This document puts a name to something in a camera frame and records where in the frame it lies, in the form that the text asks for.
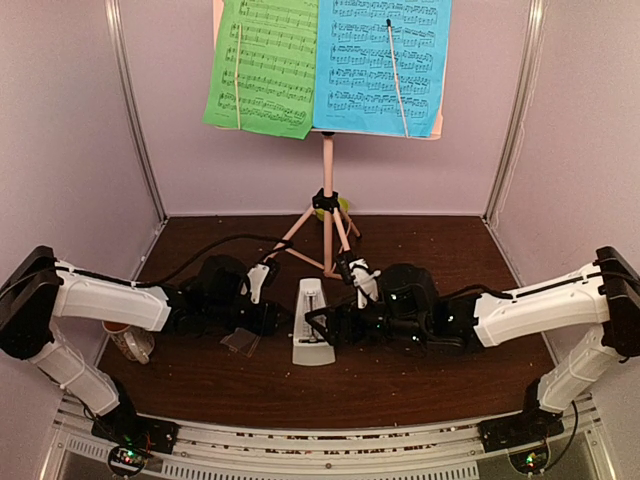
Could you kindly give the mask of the green sheet music paper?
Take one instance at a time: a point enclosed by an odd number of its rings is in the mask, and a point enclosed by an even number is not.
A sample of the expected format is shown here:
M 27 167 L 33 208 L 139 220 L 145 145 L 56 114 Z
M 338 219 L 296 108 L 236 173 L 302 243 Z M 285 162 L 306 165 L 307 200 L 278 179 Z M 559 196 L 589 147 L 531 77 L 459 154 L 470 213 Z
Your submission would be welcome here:
M 312 129 L 316 1 L 225 1 L 203 122 L 303 140 Z

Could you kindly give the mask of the white metronome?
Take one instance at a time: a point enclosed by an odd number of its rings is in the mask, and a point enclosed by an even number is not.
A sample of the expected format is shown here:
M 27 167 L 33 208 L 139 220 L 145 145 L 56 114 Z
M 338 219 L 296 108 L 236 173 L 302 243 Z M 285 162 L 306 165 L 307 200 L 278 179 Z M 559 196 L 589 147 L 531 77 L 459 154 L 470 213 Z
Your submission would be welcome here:
M 319 367 L 336 361 L 334 347 L 306 320 L 306 314 L 327 306 L 319 278 L 303 278 L 299 282 L 294 329 L 292 363 L 304 367 Z

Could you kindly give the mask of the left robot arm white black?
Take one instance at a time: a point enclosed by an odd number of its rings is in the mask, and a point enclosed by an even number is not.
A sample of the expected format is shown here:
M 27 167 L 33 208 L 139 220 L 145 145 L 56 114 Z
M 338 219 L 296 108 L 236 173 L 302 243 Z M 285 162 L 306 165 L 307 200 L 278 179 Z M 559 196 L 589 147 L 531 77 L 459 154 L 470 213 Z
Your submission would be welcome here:
M 220 327 L 258 336 L 275 333 L 281 306 L 261 295 L 267 264 L 246 268 L 228 255 L 207 258 L 179 285 L 134 282 L 90 272 L 35 248 L 1 288 L 1 350 L 29 361 L 88 410 L 105 417 L 106 429 L 123 444 L 137 442 L 144 424 L 125 405 L 114 380 L 86 363 L 52 324 L 55 317 L 138 327 L 147 332 L 202 335 Z

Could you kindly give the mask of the clear metronome front cover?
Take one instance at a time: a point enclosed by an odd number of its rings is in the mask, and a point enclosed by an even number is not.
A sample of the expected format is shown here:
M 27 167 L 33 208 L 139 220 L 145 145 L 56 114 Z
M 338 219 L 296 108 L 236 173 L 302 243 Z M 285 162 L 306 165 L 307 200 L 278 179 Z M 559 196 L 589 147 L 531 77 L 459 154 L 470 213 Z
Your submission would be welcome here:
M 231 352 L 250 358 L 253 356 L 260 340 L 260 335 L 256 335 L 244 328 L 236 328 L 234 332 L 223 337 L 220 344 L 227 347 Z

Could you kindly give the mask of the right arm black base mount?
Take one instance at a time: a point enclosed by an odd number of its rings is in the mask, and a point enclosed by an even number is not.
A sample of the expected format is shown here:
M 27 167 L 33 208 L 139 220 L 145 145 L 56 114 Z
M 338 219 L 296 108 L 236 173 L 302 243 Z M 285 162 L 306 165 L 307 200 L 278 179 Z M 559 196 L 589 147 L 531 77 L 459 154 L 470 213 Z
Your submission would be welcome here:
M 484 451 L 488 453 L 559 435 L 564 432 L 562 417 L 562 412 L 542 409 L 537 385 L 531 384 L 526 390 L 521 412 L 483 420 L 478 424 L 478 431 Z

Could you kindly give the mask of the blue sheet music paper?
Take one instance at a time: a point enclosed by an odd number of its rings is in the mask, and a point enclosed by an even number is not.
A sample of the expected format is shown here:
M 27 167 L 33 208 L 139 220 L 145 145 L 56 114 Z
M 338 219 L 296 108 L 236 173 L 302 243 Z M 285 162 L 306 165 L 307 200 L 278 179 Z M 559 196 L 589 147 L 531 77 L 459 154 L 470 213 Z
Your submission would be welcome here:
M 429 138 L 440 111 L 450 1 L 322 1 L 313 126 Z

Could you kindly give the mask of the pink folding music stand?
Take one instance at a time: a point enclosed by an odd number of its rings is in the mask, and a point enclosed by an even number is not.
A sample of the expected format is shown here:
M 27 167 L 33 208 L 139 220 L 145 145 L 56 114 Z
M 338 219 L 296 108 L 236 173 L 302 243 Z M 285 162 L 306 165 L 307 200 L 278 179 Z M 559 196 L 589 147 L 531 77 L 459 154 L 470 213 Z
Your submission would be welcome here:
M 323 191 L 325 194 L 328 189 L 334 189 L 334 133 L 322 131 L 322 147 L 323 147 Z M 294 257 L 308 263 L 309 265 L 320 269 L 327 278 L 340 279 L 341 275 L 336 268 L 334 262 L 334 231 L 337 231 L 340 240 L 338 255 L 343 253 L 344 248 L 350 249 L 349 235 L 353 234 L 356 240 L 362 238 L 362 234 L 351 219 L 348 213 L 340 212 L 338 203 L 338 195 L 335 195 L 334 212 L 326 211 L 323 220 L 323 260 L 316 261 L 293 248 L 293 236 L 304 226 L 305 222 L 314 217 L 316 205 L 314 201 L 316 196 L 312 197 L 310 206 L 296 220 L 291 228 L 284 235 L 283 242 L 278 243 L 269 254 L 263 259 L 269 257 L 275 258 L 277 254 L 287 252 Z

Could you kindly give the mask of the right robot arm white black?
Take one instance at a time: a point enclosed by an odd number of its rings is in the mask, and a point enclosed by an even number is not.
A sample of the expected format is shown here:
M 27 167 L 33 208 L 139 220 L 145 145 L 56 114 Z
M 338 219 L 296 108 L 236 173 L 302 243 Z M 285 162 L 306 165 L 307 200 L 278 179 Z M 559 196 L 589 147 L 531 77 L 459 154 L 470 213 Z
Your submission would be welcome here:
M 447 295 L 422 267 L 397 263 L 373 271 L 362 259 L 347 259 L 343 277 L 355 297 L 329 306 L 321 283 L 312 280 L 299 288 L 295 320 L 313 342 L 331 347 L 378 335 L 460 355 L 588 325 L 568 356 L 533 382 L 531 403 L 513 419 L 513 433 L 530 442 L 610 366 L 639 354 L 639 274 L 613 247 L 596 255 L 574 272 L 528 287 L 474 284 Z

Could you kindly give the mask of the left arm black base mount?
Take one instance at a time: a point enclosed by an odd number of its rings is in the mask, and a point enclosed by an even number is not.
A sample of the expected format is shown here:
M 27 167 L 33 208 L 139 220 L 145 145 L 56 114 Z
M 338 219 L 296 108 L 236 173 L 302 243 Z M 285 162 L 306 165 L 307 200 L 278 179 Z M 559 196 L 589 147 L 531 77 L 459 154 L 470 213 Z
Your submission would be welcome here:
M 137 413 L 130 398 L 121 395 L 119 404 L 104 415 L 95 415 L 91 433 L 139 452 L 171 454 L 179 425 Z

